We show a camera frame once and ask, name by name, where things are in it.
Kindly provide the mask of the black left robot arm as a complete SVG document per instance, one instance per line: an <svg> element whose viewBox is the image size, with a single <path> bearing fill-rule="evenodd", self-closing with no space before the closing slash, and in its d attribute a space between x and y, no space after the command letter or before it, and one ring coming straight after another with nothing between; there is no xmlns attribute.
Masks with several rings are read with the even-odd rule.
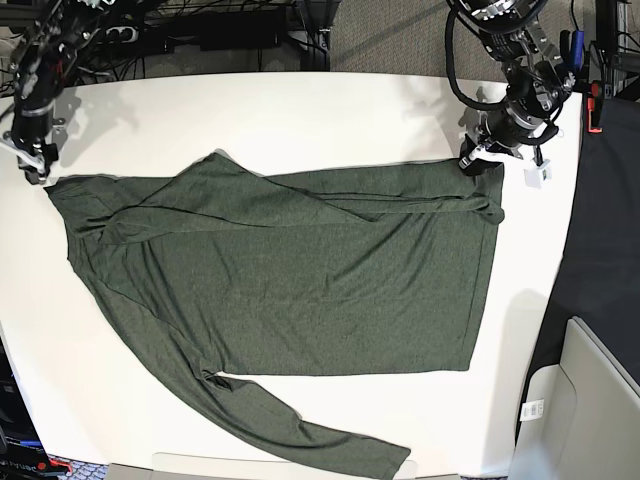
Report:
<svg viewBox="0 0 640 480"><path fill-rule="evenodd" d="M454 96L479 114L465 133L459 168L478 176L531 147L534 164L541 146L559 133L556 124L576 83L561 50L540 26L544 1L450 1L444 30L446 78ZM502 100L482 102L461 90L455 68L454 30L460 23L500 65L507 81Z"/></svg>

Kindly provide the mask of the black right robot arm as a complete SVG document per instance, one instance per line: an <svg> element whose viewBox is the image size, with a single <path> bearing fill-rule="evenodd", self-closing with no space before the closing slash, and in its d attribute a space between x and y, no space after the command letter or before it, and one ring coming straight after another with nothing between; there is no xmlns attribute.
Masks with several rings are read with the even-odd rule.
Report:
<svg viewBox="0 0 640 480"><path fill-rule="evenodd" d="M48 139L54 103L65 88L80 52L104 28L111 1L50 1L10 57L13 75L11 129L1 145L17 157L32 185L44 183L59 158Z"/></svg>

